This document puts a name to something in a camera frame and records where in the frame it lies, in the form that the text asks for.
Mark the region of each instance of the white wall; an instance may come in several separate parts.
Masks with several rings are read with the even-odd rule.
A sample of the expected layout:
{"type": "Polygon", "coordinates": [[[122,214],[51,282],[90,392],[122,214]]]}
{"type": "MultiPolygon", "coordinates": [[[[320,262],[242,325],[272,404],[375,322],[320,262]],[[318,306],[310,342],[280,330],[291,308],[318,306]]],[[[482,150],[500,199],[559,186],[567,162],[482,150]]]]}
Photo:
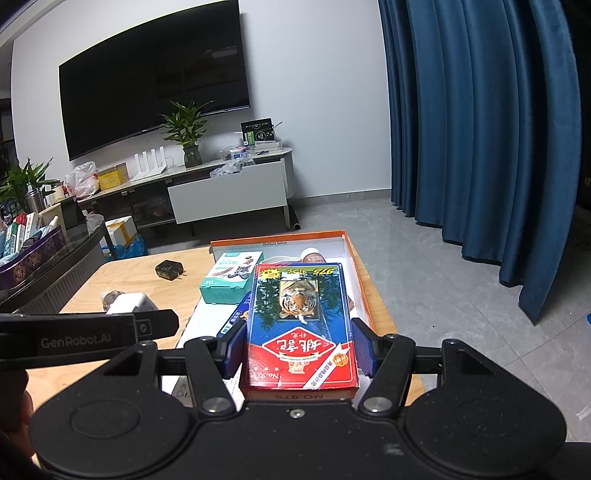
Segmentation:
{"type": "Polygon", "coordinates": [[[12,41],[17,35],[20,35],[26,28],[63,1],[29,0],[4,25],[0,25],[0,47],[6,42],[12,41]]]}
{"type": "MultiPolygon", "coordinates": [[[[54,158],[48,174],[99,168],[163,144],[159,133],[68,162],[59,65],[123,30],[206,3],[199,0],[65,0],[14,42],[12,114],[19,158],[54,158]]],[[[294,148],[297,196],[390,187],[388,86],[377,0],[241,0],[253,108],[216,115],[206,160],[235,143],[240,121],[270,116],[294,148]]],[[[182,150],[167,147],[176,163],[182,150]]]]}

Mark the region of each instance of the white cabinet drawer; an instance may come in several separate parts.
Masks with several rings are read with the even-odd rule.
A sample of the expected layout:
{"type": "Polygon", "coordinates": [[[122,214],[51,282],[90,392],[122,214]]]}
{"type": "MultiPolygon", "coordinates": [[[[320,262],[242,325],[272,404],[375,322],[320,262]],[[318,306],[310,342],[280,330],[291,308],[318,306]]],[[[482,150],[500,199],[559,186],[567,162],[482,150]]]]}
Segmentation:
{"type": "Polygon", "coordinates": [[[244,167],[240,173],[168,188],[177,223],[287,204],[280,161],[244,167]]]}

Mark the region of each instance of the screw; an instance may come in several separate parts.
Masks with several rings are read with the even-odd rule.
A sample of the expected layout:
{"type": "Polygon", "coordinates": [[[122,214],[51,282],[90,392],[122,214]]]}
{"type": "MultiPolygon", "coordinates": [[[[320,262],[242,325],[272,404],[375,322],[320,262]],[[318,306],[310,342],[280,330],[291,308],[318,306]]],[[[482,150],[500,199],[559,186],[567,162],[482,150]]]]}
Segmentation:
{"type": "Polygon", "coordinates": [[[203,409],[209,413],[223,413],[231,406],[230,401],[224,397],[212,397],[203,402],[203,409]]]}
{"type": "Polygon", "coordinates": [[[369,397],[363,407],[371,413],[384,413],[392,408],[392,402],[386,397],[369,397]]]}
{"type": "Polygon", "coordinates": [[[304,415],[306,415],[306,412],[304,410],[302,410],[301,408],[294,408],[293,410],[290,411],[290,417],[292,419],[300,419],[304,415]]]}

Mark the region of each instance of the blue curtain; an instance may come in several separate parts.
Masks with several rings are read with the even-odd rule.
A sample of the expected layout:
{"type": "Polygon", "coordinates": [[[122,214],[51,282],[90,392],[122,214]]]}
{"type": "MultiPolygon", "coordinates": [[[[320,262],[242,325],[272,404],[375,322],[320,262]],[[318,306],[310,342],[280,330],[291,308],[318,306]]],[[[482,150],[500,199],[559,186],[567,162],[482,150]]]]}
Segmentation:
{"type": "Polygon", "coordinates": [[[581,107],[559,0],[379,0],[392,202],[523,284],[536,322],[562,257],[581,107]]]}

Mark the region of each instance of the wooden table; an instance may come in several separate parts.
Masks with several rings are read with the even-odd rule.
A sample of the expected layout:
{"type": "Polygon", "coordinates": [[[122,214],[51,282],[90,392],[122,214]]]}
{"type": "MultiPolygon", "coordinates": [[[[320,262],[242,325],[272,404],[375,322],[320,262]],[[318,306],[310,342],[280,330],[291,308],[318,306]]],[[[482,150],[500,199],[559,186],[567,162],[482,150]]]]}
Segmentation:
{"type": "MultiPolygon", "coordinates": [[[[101,312],[100,294],[104,291],[142,292],[154,301],[158,308],[173,309],[177,313],[180,321],[177,334],[174,337],[156,340],[160,348],[174,348],[201,297],[199,285],[213,264],[213,256],[209,254],[208,248],[195,248],[110,262],[100,267],[87,280],[61,312],[101,312]],[[185,275],[173,281],[158,277],[154,268],[163,260],[181,262],[186,269],[185,275]]],[[[368,298],[376,333],[384,335],[397,332],[396,326],[357,252],[355,252],[355,264],[368,298]]],[[[30,370],[27,390],[33,397],[35,406],[38,407],[102,363],[104,361],[30,370]]],[[[420,377],[413,375],[408,403],[424,392],[425,389],[420,377]]]]}

